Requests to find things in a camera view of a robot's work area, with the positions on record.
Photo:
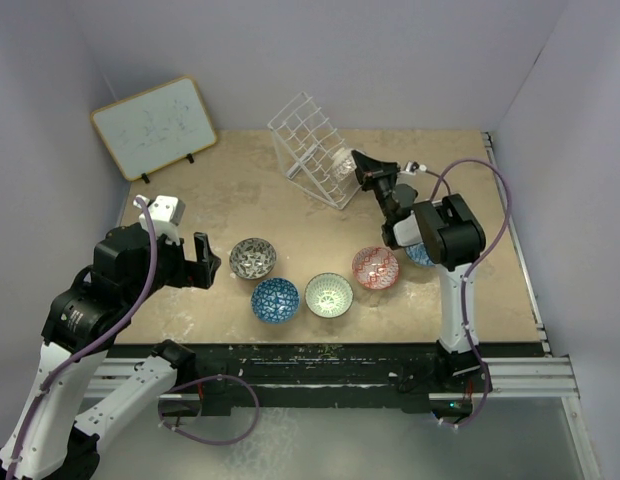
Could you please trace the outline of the light blue patterned bowl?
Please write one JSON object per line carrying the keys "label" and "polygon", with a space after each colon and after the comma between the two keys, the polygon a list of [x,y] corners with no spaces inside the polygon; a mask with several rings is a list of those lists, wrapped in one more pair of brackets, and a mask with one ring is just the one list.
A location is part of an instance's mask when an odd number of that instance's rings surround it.
{"label": "light blue patterned bowl", "polygon": [[423,243],[405,247],[404,252],[407,257],[416,265],[427,268],[435,266],[435,263],[430,259],[426,247]]}

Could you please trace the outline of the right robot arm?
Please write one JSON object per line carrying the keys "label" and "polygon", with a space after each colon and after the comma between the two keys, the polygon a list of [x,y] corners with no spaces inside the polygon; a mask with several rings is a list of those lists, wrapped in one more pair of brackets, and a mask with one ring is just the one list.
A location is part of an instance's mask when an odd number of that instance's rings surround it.
{"label": "right robot arm", "polygon": [[384,216],[384,244],[396,250],[422,243],[436,267],[442,313],[436,383],[446,391],[457,391],[472,375],[487,380],[489,370],[475,329],[473,292],[473,265],[486,247],[483,228],[461,195],[419,202],[417,191],[399,181],[403,170],[397,163],[375,160],[357,150],[351,155],[361,189],[374,193]]}

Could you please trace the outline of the red patterned bowl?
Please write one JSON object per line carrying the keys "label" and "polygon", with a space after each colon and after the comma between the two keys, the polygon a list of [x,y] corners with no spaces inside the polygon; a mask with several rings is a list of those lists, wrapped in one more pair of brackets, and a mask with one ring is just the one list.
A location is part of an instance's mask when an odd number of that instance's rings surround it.
{"label": "red patterned bowl", "polygon": [[355,280],[370,290],[384,290],[393,286],[400,273],[394,253],[381,246],[359,250],[353,257],[351,269]]}

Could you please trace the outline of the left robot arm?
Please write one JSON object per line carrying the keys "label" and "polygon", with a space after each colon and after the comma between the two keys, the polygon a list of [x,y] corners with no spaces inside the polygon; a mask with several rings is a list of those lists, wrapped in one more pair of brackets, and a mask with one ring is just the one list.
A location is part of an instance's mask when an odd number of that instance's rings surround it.
{"label": "left robot arm", "polygon": [[194,244],[196,258],[188,260],[182,239],[135,223],[111,230],[95,246],[92,263],[51,304],[35,382],[0,449],[0,479],[89,479],[114,436],[154,397],[192,387],[194,352],[165,340],[139,373],[80,409],[97,367],[146,299],[164,286],[213,285],[221,260],[206,234],[195,233]]}

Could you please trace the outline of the green and white bowl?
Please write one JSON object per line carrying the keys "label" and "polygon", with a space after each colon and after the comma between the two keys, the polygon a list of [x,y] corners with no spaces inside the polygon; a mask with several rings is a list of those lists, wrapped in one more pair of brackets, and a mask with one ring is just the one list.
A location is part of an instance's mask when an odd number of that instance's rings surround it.
{"label": "green and white bowl", "polygon": [[313,314],[332,319],[350,309],[354,302],[354,291],[346,278],[326,272],[316,275],[308,282],[304,298]]}

